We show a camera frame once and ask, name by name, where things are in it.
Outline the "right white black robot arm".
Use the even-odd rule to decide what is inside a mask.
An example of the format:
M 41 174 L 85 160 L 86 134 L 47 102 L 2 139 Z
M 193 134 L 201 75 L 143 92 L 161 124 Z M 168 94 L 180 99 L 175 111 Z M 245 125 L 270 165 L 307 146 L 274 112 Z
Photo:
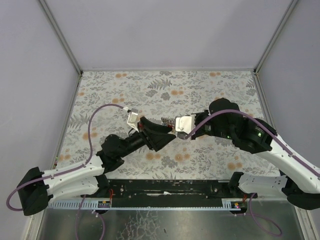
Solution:
M 191 138 L 208 135 L 228 139 L 242 151 L 257 155 L 280 170 L 286 183 L 281 192 L 287 200 L 305 210 L 320 207 L 320 169 L 293 150 L 277 131 L 259 118 L 240 111 L 226 98 L 213 101 L 195 113 Z

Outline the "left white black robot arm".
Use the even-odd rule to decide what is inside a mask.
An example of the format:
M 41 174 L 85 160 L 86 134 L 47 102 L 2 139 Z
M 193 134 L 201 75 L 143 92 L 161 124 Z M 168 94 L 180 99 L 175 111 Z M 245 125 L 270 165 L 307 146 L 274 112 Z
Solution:
M 108 135 L 101 150 L 91 152 L 84 162 L 44 171 L 39 167 L 31 168 L 17 185 L 21 211 L 25 216 L 31 216 L 56 200 L 108 193 L 110 185 L 105 174 L 119 168 L 124 164 L 124 157 L 144 146 L 155 152 L 164 148 L 176 138 L 174 126 L 173 119 L 156 124 L 141 117 L 132 134 L 126 138 Z

